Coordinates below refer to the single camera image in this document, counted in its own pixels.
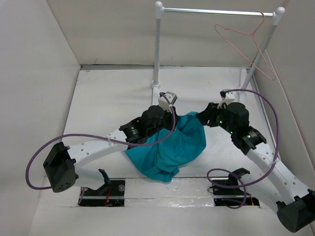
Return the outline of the teal t shirt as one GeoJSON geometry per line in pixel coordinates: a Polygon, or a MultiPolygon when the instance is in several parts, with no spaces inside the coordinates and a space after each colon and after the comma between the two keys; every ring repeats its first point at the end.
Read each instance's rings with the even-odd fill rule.
{"type": "Polygon", "coordinates": [[[181,166],[195,160],[206,148],[204,127],[196,115],[197,112],[189,112],[181,116],[175,131],[165,141],[126,150],[136,169],[152,180],[170,182],[181,166]]]}

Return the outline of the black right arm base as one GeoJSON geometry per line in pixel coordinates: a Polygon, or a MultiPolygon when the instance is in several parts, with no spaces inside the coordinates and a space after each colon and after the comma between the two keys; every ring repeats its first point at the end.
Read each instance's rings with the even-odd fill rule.
{"type": "Polygon", "coordinates": [[[250,174],[244,168],[239,168],[233,172],[226,171],[227,176],[210,177],[210,171],[207,173],[207,179],[211,183],[208,192],[213,194],[214,206],[227,207],[229,209],[239,209],[243,206],[260,207],[259,200],[253,197],[243,188],[223,188],[224,186],[236,186],[243,184],[242,177],[250,174]]]}

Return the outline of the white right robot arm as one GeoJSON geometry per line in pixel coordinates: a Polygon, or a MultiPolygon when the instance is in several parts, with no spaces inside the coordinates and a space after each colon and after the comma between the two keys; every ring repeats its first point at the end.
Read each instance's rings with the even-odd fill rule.
{"type": "Polygon", "coordinates": [[[272,151],[266,138],[250,126],[245,105],[232,102],[220,106],[209,103],[196,115],[204,126],[221,127],[248,159],[255,163],[263,175],[255,180],[250,172],[239,168],[228,175],[226,184],[214,182],[219,188],[239,193],[244,188],[272,209],[281,224],[296,233],[315,220],[315,192],[302,183],[272,151]]]}

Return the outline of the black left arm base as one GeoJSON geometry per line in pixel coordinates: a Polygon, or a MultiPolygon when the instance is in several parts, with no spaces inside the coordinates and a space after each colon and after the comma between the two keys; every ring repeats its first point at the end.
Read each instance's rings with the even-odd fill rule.
{"type": "Polygon", "coordinates": [[[110,179],[103,169],[99,172],[104,178],[104,184],[97,190],[82,187],[78,199],[81,207],[124,207],[125,179],[110,179]]]}

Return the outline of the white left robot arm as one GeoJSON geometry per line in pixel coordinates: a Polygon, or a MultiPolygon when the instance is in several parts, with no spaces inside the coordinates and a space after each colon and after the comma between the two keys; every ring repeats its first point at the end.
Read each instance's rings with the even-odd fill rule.
{"type": "Polygon", "coordinates": [[[107,173],[103,169],[89,170],[85,165],[115,152],[149,147],[147,140],[150,137],[163,129],[172,134],[180,119],[174,107],[164,110],[154,105],[140,117],[105,136],[79,145],[66,146],[63,142],[53,145],[43,163],[53,192],[60,193],[72,186],[80,186],[99,195],[106,194],[110,188],[107,173]]]}

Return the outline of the white clothes rack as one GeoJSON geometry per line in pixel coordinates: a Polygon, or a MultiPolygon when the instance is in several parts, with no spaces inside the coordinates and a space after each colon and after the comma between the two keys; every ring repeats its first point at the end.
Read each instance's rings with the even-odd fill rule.
{"type": "MultiPolygon", "coordinates": [[[[247,67],[246,62],[231,46],[229,46],[214,30],[215,24],[247,31],[258,17],[253,17],[255,11],[189,9],[166,7],[162,2],[154,3],[155,43],[154,68],[151,81],[152,104],[158,103],[161,88],[159,81],[160,65],[169,66],[239,66],[247,67]]],[[[273,12],[280,16],[285,14],[285,8],[280,6],[273,12]]],[[[260,44],[271,24],[267,18],[256,41],[260,44]]],[[[240,87],[249,85],[244,78],[240,87]]]]}

